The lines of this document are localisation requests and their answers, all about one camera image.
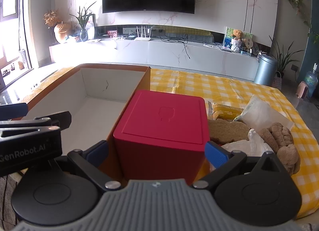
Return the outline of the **white tissue paper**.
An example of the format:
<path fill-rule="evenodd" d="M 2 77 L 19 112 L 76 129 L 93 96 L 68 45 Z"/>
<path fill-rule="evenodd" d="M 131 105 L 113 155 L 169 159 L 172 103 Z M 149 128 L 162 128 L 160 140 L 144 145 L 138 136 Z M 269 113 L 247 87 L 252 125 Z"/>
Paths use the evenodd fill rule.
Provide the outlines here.
<path fill-rule="evenodd" d="M 251 129 L 248 132 L 248 140 L 239 140 L 232 143 L 228 143 L 221 146 L 228 152 L 234 150 L 240 150 L 247 154 L 247 156 L 260 157 L 263 153 L 270 151 L 273 152 L 272 148 L 260 137 L 260 135 Z"/>

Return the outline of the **brown flat sponge cloth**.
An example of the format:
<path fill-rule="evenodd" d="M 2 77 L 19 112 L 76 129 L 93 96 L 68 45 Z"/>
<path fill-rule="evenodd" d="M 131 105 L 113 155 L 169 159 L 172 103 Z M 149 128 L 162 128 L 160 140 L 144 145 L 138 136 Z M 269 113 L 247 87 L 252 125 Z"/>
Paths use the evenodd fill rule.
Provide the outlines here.
<path fill-rule="evenodd" d="M 240 140 L 248 140 L 250 127 L 240 121 L 224 119 L 208 120 L 210 140 L 225 145 Z"/>

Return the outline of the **yellow snack packet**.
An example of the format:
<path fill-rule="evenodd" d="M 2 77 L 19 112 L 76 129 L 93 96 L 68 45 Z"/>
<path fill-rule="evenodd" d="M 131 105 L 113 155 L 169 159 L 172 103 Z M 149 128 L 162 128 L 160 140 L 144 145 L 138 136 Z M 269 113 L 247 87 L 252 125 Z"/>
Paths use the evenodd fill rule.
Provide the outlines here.
<path fill-rule="evenodd" d="M 242 113 L 243 109 L 232 106 L 208 102 L 208 118 L 233 121 Z"/>

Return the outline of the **white plastic bag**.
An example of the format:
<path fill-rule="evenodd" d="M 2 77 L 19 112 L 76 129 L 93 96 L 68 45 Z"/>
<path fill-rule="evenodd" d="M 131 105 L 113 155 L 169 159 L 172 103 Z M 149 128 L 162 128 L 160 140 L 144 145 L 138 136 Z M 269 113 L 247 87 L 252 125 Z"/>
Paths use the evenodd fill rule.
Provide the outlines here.
<path fill-rule="evenodd" d="M 262 130 L 262 128 L 270 127 L 273 123 L 280 123 L 289 130 L 294 126 L 292 121 L 274 110 L 268 103 L 256 95 L 251 97 L 242 113 L 233 121 L 243 122 L 256 132 Z"/>

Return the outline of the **large orange open box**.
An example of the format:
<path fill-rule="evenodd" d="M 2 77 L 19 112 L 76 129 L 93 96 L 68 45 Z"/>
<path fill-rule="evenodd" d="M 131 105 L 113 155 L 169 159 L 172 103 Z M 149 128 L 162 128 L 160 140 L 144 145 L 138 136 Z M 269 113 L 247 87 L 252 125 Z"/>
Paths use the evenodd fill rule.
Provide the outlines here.
<path fill-rule="evenodd" d="M 106 140 L 99 169 L 121 181 L 123 173 L 113 132 L 135 91 L 150 89 L 151 69 L 146 66 L 80 64 L 58 70 L 25 98 L 24 119 L 69 111 L 71 125 L 61 132 L 62 150 L 86 150 Z"/>

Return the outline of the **yellow checkered tablecloth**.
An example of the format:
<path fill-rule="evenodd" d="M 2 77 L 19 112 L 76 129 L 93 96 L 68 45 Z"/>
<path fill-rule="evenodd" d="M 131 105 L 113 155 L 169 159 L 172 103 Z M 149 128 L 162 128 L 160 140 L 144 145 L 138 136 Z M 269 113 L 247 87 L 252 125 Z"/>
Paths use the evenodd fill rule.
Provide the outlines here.
<path fill-rule="evenodd" d="M 318 210 L 318 142 L 297 110 L 276 88 L 250 82 L 199 73 L 172 70 L 151 70 L 151 90 L 202 97 L 206 104 L 221 104 L 258 112 L 261 122 L 272 116 L 290 128 L 301 158 L 298 173 L 292 176 L 302 195 L 298 217 Z"/>

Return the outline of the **red square box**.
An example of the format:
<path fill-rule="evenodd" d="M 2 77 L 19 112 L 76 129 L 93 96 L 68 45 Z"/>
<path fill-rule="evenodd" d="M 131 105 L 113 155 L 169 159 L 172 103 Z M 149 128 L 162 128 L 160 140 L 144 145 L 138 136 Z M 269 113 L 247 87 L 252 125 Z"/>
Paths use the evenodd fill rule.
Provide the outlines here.
<path fill-rule="evenodd" d="M 184 179 L 192 183 L 209 141 L 201 97 L 139 90 L 113 136 L 125 180 Z"/>

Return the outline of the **woven plant basket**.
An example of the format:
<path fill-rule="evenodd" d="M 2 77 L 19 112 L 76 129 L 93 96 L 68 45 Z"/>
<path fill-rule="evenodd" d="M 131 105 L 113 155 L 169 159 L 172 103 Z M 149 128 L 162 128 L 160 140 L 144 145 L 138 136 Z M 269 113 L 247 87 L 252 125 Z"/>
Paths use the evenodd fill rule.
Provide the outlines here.
<path fill-rule="evenodd" d="M 276 71 L 276 73 L 275 73 L 272 87 L 276 88 L 278 90 L 282 89 L 282 75 L 279 71 Z"/>

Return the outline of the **grey metal trash bin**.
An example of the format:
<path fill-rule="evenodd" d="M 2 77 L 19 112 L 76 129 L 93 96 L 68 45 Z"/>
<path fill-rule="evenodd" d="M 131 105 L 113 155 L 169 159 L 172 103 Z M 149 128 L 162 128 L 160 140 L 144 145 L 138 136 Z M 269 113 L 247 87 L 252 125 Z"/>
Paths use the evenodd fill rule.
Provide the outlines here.
<path fill-rule="evenodd" d="M 272 86 L 275 73 L 277 71 L 278 61 L 266 54 L 258 56 L 258 68 L 254 78 L 255 84 Z"/>

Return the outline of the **orange round vase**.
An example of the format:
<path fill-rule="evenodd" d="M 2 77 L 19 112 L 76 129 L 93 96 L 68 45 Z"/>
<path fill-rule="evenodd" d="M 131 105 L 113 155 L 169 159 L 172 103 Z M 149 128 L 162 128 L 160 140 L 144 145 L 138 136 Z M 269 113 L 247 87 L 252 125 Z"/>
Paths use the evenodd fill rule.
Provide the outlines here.
<path fill-rule="evenodd" d="M 66 36 L 68 36 L 71 32 L 71 24 L 61 22 L 54 27 L 53 31 L 56 40 L 60 44 L 63 44 L 65 43 Z"/>

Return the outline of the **dried yellow flowers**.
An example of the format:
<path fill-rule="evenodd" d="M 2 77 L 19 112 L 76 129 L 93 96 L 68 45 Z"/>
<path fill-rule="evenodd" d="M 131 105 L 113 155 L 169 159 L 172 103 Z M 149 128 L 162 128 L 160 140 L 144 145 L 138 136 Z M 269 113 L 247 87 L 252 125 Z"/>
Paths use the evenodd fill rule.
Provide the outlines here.
<path fill-rule="evenodd" d="M 57 10 L 48 11 L 46 14 L 44 14 L 43 20 L 49 28 L 54 28 L 57 24 L 61 22 Z"/>

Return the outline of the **white tv cabinet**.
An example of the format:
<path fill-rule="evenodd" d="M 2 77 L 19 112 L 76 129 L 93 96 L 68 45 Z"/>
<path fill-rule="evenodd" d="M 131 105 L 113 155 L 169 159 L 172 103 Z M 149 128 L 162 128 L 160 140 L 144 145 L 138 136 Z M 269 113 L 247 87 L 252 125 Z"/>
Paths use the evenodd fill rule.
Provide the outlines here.
<path fill-rule="evenodd" d="M 79 63 L 115 63 L 149 65 L 184 71 L 253 81 L 257 58 L 222 51 L 201 43 L 168 43 L 160 39 L 135 41 L 104 39 L 81 43 L 58 44 L 49 48 L 53 62 L 67 65 Z"/>

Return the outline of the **pink small heater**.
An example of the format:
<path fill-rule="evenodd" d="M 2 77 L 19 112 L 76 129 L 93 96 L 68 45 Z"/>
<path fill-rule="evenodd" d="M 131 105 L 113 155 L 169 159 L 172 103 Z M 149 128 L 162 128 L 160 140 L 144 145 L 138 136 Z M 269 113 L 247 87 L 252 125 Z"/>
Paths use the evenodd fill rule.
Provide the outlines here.
<path fill-rule="evenodd" d="M 296 95 L 299 99 L 304 99 L 308 93 L 308 85 L 306 82 L 301 81 L 297 87 Z"/>

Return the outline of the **potted plant by bin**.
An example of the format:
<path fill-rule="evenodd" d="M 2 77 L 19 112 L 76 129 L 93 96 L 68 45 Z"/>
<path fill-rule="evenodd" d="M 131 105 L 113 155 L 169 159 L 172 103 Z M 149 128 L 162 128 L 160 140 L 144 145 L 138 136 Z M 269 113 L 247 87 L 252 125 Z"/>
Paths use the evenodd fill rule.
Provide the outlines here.
<path fill-rule="evenodd" d="M 294 54 L 303 52 L 304 50 L 297 50 L 292 51 L 291 47 L 294 44 L 294 41 L 288 46 L 287 49 L 284 49 L 284 45 L 282 47 L 279 46 L 279 43 L 275 37 L 269 36 L 271 40 L 271 47 L 274 48 L 275 53 L 273 57 L 277 61 L 277 71 L 279 72 L 280 76 L 283 78 L 285 68 L 292 62 L 297 62 L 297 59 L 292 59 Z"/>

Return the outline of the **blue water jug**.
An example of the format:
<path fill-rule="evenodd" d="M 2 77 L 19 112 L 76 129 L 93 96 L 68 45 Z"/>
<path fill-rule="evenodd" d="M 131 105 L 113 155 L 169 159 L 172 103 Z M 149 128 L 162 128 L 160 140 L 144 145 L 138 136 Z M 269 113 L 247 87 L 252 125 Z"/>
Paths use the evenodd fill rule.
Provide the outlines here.
<path fill-rule="evenodd" d="M 306 85 L 308 87 L 309 98 L 312 97 L 312 95 L 317 87 L 317 84 L 318 84 L 317 66 L 318 66 L 318 63 L 315 63 L 312 70 L 307 72 L 307 74 L 305 75 L 305 78 L 304 78 L 304 82 L 306 83 Z"/>

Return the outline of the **teddy bear toy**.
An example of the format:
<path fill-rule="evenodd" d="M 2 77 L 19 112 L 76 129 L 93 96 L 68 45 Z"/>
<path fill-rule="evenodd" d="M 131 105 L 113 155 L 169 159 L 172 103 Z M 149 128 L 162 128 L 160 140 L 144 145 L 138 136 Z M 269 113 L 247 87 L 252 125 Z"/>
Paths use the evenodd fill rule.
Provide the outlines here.
<path fill-rule="evenodd" d="M 243 32 L 238 29 L 234 29 L 231 35 L 231 50 L 234 53 L 240 53 L 242 43 L 245 41 L 243 38 Z"/>

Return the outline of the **green leafy potted plant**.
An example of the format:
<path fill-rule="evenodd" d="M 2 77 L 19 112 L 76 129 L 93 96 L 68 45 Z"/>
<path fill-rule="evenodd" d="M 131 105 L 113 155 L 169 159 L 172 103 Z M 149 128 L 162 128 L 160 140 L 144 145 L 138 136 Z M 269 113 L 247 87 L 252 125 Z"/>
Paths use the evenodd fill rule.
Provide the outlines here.
<path fill-rule="evenodd" d="M 96 2 L 93 2 L 90 6 L 87 8 L 85 7 L 79 7 L 78 12 L 76 15 L 70 14 L 72 17 L 76 18 L 80 27 L 81 27 L 81 32 L 80 32 L 80 40 L 82 42 L 88 40 L 88 33 L 86 30 L 86 25 L 90 19 L 90 17 L 93 15 L 93 13 L 90 11 L 90 8 L 95 4 Z"/>

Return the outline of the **green picture book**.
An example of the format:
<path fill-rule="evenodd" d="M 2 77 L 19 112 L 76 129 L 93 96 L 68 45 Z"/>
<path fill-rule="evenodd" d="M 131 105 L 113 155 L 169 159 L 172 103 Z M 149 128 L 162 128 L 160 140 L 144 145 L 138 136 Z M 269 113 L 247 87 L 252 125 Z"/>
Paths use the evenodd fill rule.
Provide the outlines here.
<path fill-rule="evenodd" d="M 231 52 L 231 35 L 233 30 L 234 28 L 227 27 L 223 40 L 223 47 L 230 50 Z M 241 51 L 247 52 L 247 50 L 251 49 L 254 44 L 254 42 L 252 41 L 253 35 L 252 33 L 243 32 L 243 38 L 245 39 L 245 41 L 243 41 L 242 43 Z"/>

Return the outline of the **pink photo card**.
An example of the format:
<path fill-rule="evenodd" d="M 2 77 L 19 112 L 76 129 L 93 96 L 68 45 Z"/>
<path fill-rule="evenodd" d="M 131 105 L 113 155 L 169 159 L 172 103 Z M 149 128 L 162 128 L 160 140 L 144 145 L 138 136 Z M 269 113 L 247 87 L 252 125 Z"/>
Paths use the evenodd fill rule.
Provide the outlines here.
<path fill-rule="evenodd" d="M 117 30 L 108 30 L 107 31 L 108 38 L 117 38 L 118 37 L 118 31 Z"/>

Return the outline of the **white wifi router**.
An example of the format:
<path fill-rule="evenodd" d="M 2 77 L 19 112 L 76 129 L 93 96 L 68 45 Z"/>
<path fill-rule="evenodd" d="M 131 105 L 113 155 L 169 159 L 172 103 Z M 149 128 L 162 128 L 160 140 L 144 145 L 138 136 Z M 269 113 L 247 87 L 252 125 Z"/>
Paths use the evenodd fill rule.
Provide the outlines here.
<path fill-rule="evenodd" d="M 152 28 L 136 27 L 135 41 L 151 41 Z"/>

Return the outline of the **hanging ivy plant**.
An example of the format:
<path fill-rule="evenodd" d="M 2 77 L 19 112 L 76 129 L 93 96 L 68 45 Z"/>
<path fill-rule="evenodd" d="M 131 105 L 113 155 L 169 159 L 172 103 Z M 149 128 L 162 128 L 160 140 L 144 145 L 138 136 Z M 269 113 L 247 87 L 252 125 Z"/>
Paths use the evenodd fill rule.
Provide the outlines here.
<path fill-rule="evenodd" d="M 309 18 L 308 14 L 305 11 L 305 5 L 303 3 L 303 0 L 287 0 L 289 4 L 292 6 L 292 8 L 296 11 L 296 15 L 302 19 L 303 24 L 308 27 L 308 36 L 313 37 L 314 44 L 318 45 L 318 33 L 314 31 L 312 24 L 311 24 L 311 19 Z"/>

